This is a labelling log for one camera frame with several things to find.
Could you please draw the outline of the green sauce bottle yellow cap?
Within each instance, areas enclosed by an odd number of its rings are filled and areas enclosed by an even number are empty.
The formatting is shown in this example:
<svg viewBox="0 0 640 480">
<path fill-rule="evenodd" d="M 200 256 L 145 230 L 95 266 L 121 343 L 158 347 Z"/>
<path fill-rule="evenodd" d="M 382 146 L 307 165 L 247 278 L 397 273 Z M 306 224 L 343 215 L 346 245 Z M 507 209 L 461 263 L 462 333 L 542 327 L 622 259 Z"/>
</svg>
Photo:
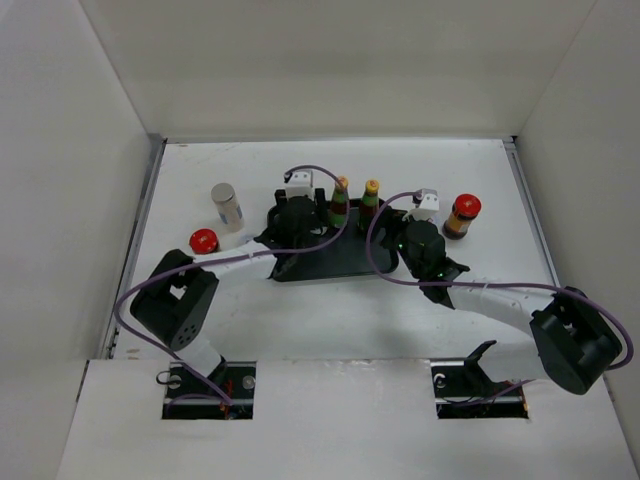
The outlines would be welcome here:
<svg viewBox="0 0 640 480">
<path fill-rule="evenodd" d="M 328 223 L 336 229 L 341 228 L 346 221 L 349 209 L 348 185 L 349 181 L 345 176 L 339 176 L 334 183 L 328 208 Z"/>
</svg>

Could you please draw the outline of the red-lid dark sauce jar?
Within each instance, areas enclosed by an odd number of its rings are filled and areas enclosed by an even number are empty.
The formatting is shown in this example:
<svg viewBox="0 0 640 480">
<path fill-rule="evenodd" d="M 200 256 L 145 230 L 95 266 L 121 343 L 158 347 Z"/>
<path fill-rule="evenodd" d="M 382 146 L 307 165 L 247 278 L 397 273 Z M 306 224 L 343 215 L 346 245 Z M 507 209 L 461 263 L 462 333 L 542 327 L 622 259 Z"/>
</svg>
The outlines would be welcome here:
<svg viewBox="0 0 640 480">
<path fill-rule="evenodd" d="M 470 193 L 458 195 L 453 202 L 449 217 L 443 224 L 444 235 L 454 240 L 464 238 L 481 209 L 482 203 L 477 196 Z"/>
</svg>

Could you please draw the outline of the silver-lid spice jar front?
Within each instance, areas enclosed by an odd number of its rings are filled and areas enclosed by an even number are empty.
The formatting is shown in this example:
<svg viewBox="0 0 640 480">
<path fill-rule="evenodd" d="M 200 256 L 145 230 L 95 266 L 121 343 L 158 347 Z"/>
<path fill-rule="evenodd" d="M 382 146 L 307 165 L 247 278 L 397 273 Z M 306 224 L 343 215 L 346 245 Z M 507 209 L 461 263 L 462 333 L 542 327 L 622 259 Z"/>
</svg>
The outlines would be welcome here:
<svg viewBox="0 0 640 480">
<path fill-rule="evenodd" d="M 242 209 L 236 192 L 229 183 L 214 185 L 211 189 L 211 199 L 217 208 L 221 221 L 229 231 L 238 232 L 244 227 Z"/>
</svg>

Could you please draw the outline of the red-lid chili sauce jar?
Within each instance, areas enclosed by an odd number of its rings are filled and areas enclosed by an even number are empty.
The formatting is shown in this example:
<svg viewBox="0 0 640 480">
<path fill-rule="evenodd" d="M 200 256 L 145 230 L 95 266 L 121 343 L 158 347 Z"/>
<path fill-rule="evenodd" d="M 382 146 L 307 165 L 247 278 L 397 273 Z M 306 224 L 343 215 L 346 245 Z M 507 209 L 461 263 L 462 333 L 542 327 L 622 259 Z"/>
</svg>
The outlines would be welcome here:
<svg viewBox="0 0 640 480">
<path fill-rule="evenodd" d="M 219 250 L 219 239 L 209 228 L 196 230 L 189 238 L 189 246 L 196 255 L 207 255 Z"/>
</svg>

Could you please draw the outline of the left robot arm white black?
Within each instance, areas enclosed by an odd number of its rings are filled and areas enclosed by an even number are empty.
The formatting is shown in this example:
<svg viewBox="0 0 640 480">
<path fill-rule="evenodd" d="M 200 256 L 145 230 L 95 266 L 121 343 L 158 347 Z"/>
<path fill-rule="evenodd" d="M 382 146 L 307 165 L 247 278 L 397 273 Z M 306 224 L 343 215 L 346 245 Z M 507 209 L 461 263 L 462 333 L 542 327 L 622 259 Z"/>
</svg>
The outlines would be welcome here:
<svg viewBox="0 0 640 480">
<path fill-rule="evenodd" d="M 214 398 L 224 387 L 226 360 L 201 335 L 218 287 L 274 279 L 324 243 L 328 203 L 322 188 L 294 196 L 280 189 L 275 199 L 260 235 L 201 263 L 179 249 L 169 251 L 131 301 L 130 314 L 184 362 L 190 386 L 202 398 Z"/>
</svg>

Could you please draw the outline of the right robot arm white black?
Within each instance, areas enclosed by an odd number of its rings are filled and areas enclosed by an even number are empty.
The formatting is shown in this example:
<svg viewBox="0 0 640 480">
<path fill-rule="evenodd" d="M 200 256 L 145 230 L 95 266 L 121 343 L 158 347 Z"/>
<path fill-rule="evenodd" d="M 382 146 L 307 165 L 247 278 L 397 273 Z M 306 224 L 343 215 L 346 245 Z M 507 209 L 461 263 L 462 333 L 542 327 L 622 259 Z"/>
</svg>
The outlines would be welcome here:
<svg viewBox="0 0 640 480">
<path fill-rule="evenodd" d="M 413 285 L 432 303 L 479 314 L 531 338 L 523 347 L 486 340 L 466 358 L 446 360 L 464 375 L 471 393 L 487 395 L 507 380 L 544 379 L 583 395 L 622 353 L 610 321 L 580 290 L 481 279 L 446 254 L 444 238 L 429 221 L 395 214 L 384 229 L 383 246 L 398 253 Z"/>
</svg>

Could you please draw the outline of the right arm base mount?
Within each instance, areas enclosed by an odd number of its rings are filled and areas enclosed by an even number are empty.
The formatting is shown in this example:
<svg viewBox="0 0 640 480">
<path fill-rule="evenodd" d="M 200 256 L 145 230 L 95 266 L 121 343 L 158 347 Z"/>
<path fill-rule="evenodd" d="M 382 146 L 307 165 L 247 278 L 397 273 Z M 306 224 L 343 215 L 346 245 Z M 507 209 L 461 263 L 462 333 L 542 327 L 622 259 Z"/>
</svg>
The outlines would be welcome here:
<svg viewBox="0 0 640 480">
<path fill-rule="evenodd" d="M 479 361 L 496 340 L 480 344 L 466 357 L 430 361 L 439 420 L 528 419 L 524 381 L 494 382 Z"/>
</svg>

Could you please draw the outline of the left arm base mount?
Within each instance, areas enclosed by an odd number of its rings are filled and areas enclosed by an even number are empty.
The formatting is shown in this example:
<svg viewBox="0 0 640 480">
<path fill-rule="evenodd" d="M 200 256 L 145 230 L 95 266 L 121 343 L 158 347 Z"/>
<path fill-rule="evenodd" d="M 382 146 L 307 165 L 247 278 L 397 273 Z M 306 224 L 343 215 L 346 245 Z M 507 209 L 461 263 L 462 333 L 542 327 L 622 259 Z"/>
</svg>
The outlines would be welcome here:
<svg viewBox="0 0 640 480">
<path fill-rule="evenodd" d="M 251 420 L 257 383 L 256 362 L 228 362 L 210 379 L 218 389 L 172 362 L 156 375 L 164 388 L 163 420 Z"/>
</svg>

